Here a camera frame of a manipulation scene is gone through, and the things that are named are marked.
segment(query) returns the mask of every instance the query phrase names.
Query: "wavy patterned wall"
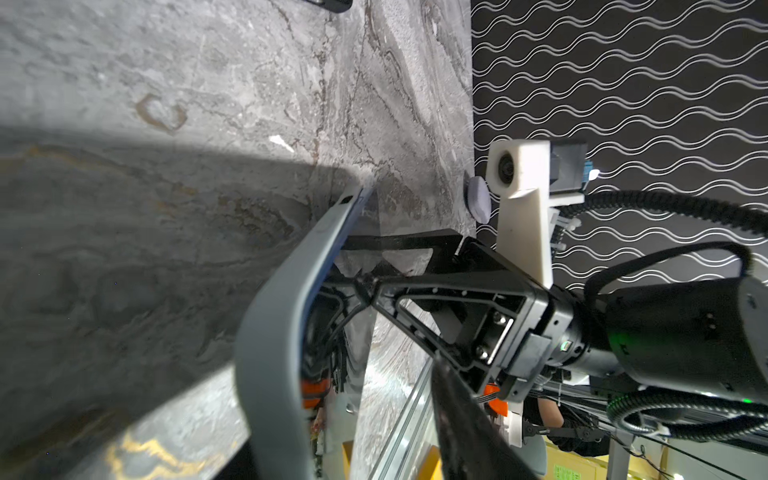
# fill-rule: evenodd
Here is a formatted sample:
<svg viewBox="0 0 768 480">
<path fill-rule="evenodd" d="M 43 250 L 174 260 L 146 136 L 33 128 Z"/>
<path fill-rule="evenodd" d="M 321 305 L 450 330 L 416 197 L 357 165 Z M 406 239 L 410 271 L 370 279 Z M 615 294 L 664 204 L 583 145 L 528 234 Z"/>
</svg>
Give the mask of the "wavy patterned wall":
<svg viewBox="0 0 768 480">
<path fill-rule="evenodd" d="M 768 210 L 765 1 L 473 2 L 472 47 L 478 174 L 494 139 L 574 136 L 602 172 L 590 192 L 667 190 Z M 478 229 L 488 244 L 495 221 Z M 751 246 L 768 279 L 766 240 L 748 233 L 639 210 L 582 221 L 555 261 L 560 286 L 701 240 Z M 737 262 L 705 251 L 621 281 L 721 278 Z"/>
</svg>

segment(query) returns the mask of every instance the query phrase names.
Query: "gray marble table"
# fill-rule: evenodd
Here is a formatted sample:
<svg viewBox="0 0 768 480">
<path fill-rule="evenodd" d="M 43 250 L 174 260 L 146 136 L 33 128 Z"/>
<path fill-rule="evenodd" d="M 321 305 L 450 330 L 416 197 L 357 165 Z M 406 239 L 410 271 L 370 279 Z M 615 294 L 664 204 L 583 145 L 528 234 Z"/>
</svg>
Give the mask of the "gray marble table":
<svg viewBox="0 0 768 480">
<path fill-rule="evenodd" d="M 220 394 L 243 312 L 348 180 L 376 179 L 382 234 L 473 233 L 469 0 L 9 0 L 0 18 L 9 478 L 89 458 L 210 476 L 244 438 Z M 184 427 L 134 428 L 196 394 Z"/>
</svg>

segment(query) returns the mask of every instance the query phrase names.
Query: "black corrugated hose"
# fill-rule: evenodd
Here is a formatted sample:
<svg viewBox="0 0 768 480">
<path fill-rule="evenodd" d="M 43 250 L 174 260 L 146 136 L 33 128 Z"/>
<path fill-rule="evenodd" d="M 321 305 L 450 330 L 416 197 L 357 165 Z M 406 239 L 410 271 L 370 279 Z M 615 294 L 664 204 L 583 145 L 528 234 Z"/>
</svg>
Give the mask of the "black corrugated hose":
<svg viewBox="0 0 768 480">
<path fill-rule="evenodd" d="M 619 190 L 589 194 L 584 196 L 583 204 L 561 207 L 560 216 L 573 218 L 604 208 L 639 208 L 685 215 L 709 220 L 726 227 L 740 228 L 768 238 L 768 214 L 763 211 L 751 210 L 721 200 L 661 191 Z M 555 226 L 552 244 L 559 244 L 564 234 L 563 227 Z M 648 409 L 679 408 L 740 416 L 722 422 L 699 425 L 666 425 L 669 429 L 668 436 L 676 439 L 695 442 L 723 441 L 768 428 L 768 406 L 671 390 L 648 389 L 622 396 L 607 406 L 606 413 L 615 426 L 637 435 L 647 435 L 655 433 L 657 429 L 645 425 L 634 425 L 627 421 L 627 417 Z"/>
<path fill-rule="evenodd" d="M 605 413 L 617 427 L 636 435 L 655 433 L 657 428 L 627 421 L 633 413 L 648 409 L 696 409 L 726 415 L 741 415 L 722 422 L 697 425 L 667 425 L 670 437 L 695 442 L 720 442 L 761 430 L 768 423 L 768 406 L 741 403 L 671 390 L 648 389 L 622 396 L 608 404 Z"/>
</svg>

